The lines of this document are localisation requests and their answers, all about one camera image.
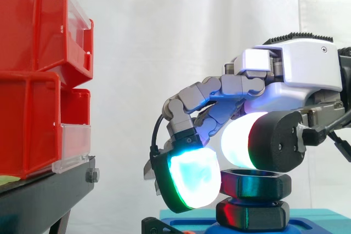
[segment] red storage bin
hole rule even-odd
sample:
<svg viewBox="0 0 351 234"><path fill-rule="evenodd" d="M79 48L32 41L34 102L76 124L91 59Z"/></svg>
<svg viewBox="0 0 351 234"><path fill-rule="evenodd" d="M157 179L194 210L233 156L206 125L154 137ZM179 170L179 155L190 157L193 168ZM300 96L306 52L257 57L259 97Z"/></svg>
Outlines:
<svg viewBox="0 0 351 234"><path fill-rule="evenodd" d="M60 85L54 72L0 72L0 175L61 173L88 161L90 92Z"/></svg>
<svg viewBox="0 0 351 234"><path fill-rule="evenodd" d="M93 78L93 22L75 0L0 0L0 71L52 71L73 88Z"/></svg>

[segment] black textured grip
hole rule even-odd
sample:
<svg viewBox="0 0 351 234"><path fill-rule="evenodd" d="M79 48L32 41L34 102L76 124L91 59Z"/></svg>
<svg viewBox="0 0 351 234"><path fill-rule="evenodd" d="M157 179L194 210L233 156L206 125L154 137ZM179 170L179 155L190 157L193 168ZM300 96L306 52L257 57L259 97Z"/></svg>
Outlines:
<svg viewBox="0 0 351 234"><path fill-rule="evenodd" d="M279 43L283 41L289 41L291 39L296 39L296 38L313 38L313 39L320 39L322 41L329 41L333 42L332 37L326 37L326 36L319 36L319 35L314 35L312 33L306 33L306 32L291 32L290 34L275 37L275 38L270 38L267 40L263 45L268 45L268 44L274 44L274 43Z"/></svg>

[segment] black metal stand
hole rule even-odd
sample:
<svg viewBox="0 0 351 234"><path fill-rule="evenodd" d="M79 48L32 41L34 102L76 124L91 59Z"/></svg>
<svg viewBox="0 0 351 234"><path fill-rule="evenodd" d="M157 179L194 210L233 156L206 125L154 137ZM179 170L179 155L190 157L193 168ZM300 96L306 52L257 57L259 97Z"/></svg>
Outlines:
<svg viewBox="0 0 351 234"><path fill-rule="evenodd" d="M66 232L70 209L92 189L86 172L95 158L62 174L49 173L0 186L1 234L50 234Z"/></svg>

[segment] hex nut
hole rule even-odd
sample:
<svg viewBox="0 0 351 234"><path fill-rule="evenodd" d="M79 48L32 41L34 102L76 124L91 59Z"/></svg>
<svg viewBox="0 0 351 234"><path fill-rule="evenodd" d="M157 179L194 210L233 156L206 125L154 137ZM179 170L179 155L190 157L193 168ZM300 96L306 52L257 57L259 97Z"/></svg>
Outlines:
<svg viewBox="0 0 351 234"><path fill-rule="evenodd" d="M277 201L291 193L291 177L286 174L251 169L221 171L222 194L246 201Z"/></svg>
<svg viewBox="0 0 351 234"><path fill-rule="evenodd" d="M216 206L217 222L240 231L281 231L290 219L289 205L284 201L245 206L231 203L227 198Z"/></svg>

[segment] metal bracket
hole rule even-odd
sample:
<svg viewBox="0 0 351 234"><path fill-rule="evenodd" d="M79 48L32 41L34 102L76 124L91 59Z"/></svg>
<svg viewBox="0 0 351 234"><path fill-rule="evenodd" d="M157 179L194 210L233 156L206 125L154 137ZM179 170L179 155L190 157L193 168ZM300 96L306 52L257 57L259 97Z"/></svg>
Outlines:
<svg viewBox="0 0 351 234"><path fill-rule="evenodd" d="M141 221L141 234L162 234L163 229L170 230L172 234L184 234L174 227L167 225L157 218L145 218Z"/></svg>

